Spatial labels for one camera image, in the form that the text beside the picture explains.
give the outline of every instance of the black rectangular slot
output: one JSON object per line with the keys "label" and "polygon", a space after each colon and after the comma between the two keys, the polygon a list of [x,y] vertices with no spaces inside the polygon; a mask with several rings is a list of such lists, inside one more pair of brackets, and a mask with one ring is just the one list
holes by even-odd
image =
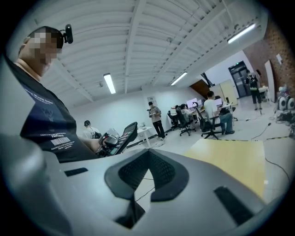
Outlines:
{"label": "black rectangular slot", "polygon": [[227,187],[218,187],[214,192],[237,225],[245,223],[254,216]]}
{"label": "black rectangular slot", "polygon": [[73,175],[78,175],[84,172],[87,172],[88,170],[86,168],[79,168],[79,169],[74,169],[74,170],[70,170],[70,171],[65,171],[65,175],[67,177],[73,176]]}

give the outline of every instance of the jeans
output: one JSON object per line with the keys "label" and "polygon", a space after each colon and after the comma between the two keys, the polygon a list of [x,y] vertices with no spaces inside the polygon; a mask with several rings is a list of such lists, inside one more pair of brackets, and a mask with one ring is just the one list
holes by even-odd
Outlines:
{"label": "jeans", "polygon": [[232,131],[232,114],[227,113],[225,115],[219,116],[220,118],[220,126],[222,131],[225,131],[225,123],[226,123],[226,132]]}
{"label": "jeans", "polygon": [[160,138],[165,138],[165,132],[162,126],[162,121],[153,122],[153,126],[155,127],[157,134]]}

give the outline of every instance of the white ceiling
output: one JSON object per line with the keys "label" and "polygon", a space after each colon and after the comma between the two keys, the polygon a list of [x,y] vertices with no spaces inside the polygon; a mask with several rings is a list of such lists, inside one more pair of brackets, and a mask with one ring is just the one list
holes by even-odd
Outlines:
{"label": "white ceiling", "polygon": [[[31,9],[11,45],[43,25],[59,30],[72,25],[74,42],[64,45],[42,79],[71,107],[112,96],[106,73],[117,94],[170,86],[184,71],[189,73],[177,85],[189,86],[205,67],[253,41],[251,34],[262,38],[257,27],[247,42],[227,43],[247,25],[261,25],[262,15],[248,0],[47,0]],[[19,47],[12,48],[13,58]]]}

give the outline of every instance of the barcode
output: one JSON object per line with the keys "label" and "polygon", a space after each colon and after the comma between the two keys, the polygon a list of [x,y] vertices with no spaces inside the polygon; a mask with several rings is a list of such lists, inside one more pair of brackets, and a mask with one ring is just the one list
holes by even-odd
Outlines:
{"label": "barcode", "polygon": [[65,142],[70,142],[70,140],[69,140],[69,138],[64,137],[64,138],[53,139],[53,140],[51,140],[51,142],[56,146],[56,145],[63,144]]}

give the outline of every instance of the man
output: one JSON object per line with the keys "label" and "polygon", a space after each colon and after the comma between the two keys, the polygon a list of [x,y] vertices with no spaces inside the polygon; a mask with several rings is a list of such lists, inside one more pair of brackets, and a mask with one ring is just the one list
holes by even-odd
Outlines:
{"label": "man", "polygon": [[83,137],[84,138],[92,138],[92,139],[100,138],[101,137],[100,131],[97,128],[91,127],[90,125],[91,124],[90,124],[89,120],[84,121],[84,127],[86,128],[86,130],[84,130],[84,132],[83,132]]}
{"label": "man", "polygon": [[252,95],[252,100],[253,100],[253,104],[255,106],[255,111],[257,111],[257,102],[256,102],[256,98],[259,104],[259,110],[262,110],[261,108],[261,97],[260,97],[260,92],[258,89],[258,79],[256,78],[255,75],[252,75],[250,73],[249,70],[246,70],[247,72],[247,79],[246,79],[246,84],[250,85],[250,91],[251,91],[251,95]]}
{"label": "man", "polygon": [[95,159],[98,140],[79,138],[76,121],[63,102],[40,83],[63,43],[60,31],[44,26],[24,40],[15,63],[6,58],[15,77],[35,101],[20,135],[56,154],[60,162]]}
{"label": "man", "polygon": [[160,140],[166,140],[165,137],[165,132],[162,126],[162,121],[161,121],[161,110],[153,105],[153,102],[149,102],[149,116],[152,118],[153,126],[155,127],[158,137]]}
{"label": "man", "polygon": [[[208,97],[208,100],[205,101],[204,107],[205,107],[205,112],[207,115],[207,120],[210,123],[212,123],[212,120],[210,120],[210,118],[218,116],[222,107],[217,108],[214,102],[214,93],[212,91],[209,91],[207,93],[207,97]],[[226,135],[231,135],[234,133],[234,131],[232,130],[232,114],[231,113],[227,113],[224,115],[220,114],[219,118],[215,119],[215,123],[216,124],[220,123],[221,130]]]}

